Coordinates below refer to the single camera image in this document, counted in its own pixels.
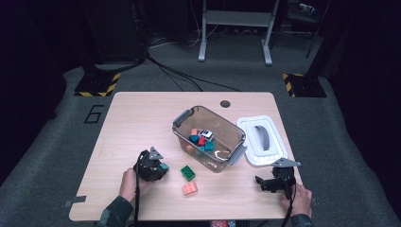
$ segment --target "green block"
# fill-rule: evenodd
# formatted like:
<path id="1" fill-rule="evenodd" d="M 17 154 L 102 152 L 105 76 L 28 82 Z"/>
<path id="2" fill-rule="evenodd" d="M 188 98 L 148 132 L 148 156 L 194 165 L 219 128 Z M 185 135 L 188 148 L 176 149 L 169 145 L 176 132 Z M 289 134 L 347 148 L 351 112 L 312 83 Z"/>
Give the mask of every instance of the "green block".
<path id="1" fill-rule="evenodd" d="M 189 182 L 195 178 L 195 173 L 189 166 L 185 166 L 184 168 L 182 168 L 181 172 L 183 176 L 186 178 L 186 180 Z"/>

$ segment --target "metal stand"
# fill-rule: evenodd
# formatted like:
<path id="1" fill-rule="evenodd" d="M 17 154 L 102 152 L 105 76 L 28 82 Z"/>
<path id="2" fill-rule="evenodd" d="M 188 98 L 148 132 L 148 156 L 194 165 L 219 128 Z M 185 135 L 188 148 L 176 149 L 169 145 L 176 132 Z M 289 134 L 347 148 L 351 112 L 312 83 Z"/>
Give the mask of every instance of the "metal stand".
<path id="1" fill-rule="evenodd" d="M 240 11 L 218 11 L 207 10 L 206 0 L 203 0 L 202 13 L 202 35 L 200 43 L 199 61 L 205 60 L 206 55 L 206 25 L 226 25 L 226 26 L 263 26 L 268 28 L 265 40 L 262 40 L 263 54 L 266 65 L 272 65 L 269 39 L 274 25 L 276 11 L 280 0 L 274 1 L 272 12 L 240 12 Z"/>

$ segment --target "gray carpet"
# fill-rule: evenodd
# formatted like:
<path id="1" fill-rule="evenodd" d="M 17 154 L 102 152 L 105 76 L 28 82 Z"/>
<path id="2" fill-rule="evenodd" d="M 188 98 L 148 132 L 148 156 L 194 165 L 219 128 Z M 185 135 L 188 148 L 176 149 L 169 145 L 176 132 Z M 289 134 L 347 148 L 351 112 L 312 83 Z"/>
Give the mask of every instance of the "gray carpet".
<path id="1" fill-rule="evenodd" d="M 219 38 L 208 43 L 206 61 L 198 62 L 199 44 L 166 44 L 149 50 L 160 63 L 199 79 L 235 87 L 243 92 L 270 92 L 277 101 L 304 184 L 319 205 L 313 208 L 317 226 L 401 226 L 381 185 L 366 166 L 346 132 L 340 108 L 327 79 L 320 78 L 327 98 L 289 97 L 283 73 L 305 73 L 309 40 L 282 35 L 271 51 L 273 66 L 263 62 L 261 37 Z M 102 65 L 117 68 L 122 65 Z M 66 200 L 75 197 L 113 96 L 79 97 L 74 89 L 80 68 L 65 73 L 67 91 L 56 110 L 0 188 L 0 226 L 93 226 L 69 219 Z M 197 91 L 177 80 L 185 91 Z M 199 81 L 203 91 L 231 91 Z M 121 74 L 113 92 L 169 91 L 180 88 L 155 64 L 145 61 Z M 102 112 L 97 124 L 84 124 L 93 105 Z M 256 226 L 262 220 L 252 220 Z M 281 220 L 264 226 L 280 226 Z"/>

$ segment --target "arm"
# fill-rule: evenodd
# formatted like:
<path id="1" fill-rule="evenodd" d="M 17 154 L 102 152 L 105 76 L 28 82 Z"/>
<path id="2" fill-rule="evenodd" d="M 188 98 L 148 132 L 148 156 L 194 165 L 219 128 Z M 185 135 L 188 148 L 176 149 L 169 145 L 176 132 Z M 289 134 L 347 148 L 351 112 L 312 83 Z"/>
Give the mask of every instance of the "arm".
<path id="1" fill-rule="evenodd" d="M 133 207 L 129 201 L 121 196 L 115 198 L 110 205 L 103 211 L 100 217 L 100 221 L 96 224 L 96 227 L 106 226 L 125 226 L 125 222 L 128 220 L 132 213 Z"/>
<path id="2" fill-rule="evenodd" d="M 294 202 L 292 204 L 291 222 L 293 227 L 313 227 L 312 209 L 310 203 L 312 201 L 312 192 L 307 190 L 303 185 L 295 184 L 292 186 Z M 280 204 L 285 211 L 288 210 L 289 200 L 284 194 L 281 195 Z"/>
<path id="3" fill-rule="evenodd" d="M 132 202 L 135 200 L 136 174 L 132 168 L 123 174 L 120 193 L 115 200 L 103 211 L 96 227 L 125 226 L 133 211 Z M 151 183 L 139 179 L 139 187 L 144 191 Z"/>

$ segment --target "red block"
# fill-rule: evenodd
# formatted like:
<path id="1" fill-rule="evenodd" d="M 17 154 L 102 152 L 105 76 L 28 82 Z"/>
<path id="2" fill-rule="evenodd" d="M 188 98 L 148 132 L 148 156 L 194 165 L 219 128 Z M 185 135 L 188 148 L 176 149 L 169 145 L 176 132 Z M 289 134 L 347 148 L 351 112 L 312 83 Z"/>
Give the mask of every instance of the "red block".
<path id="1" fill-rule="evenodd" d="M 198 191 L 196 183 L 187 183 L 183 186 L 183 193 L 187 196 Z"/>
<path id="2" fill-rule="evenodd" d="M 205 143 L 206 143 L 206 138 L 200 137 L 200 140 L 198 141 L 198 146 L 203 147 Z"/>

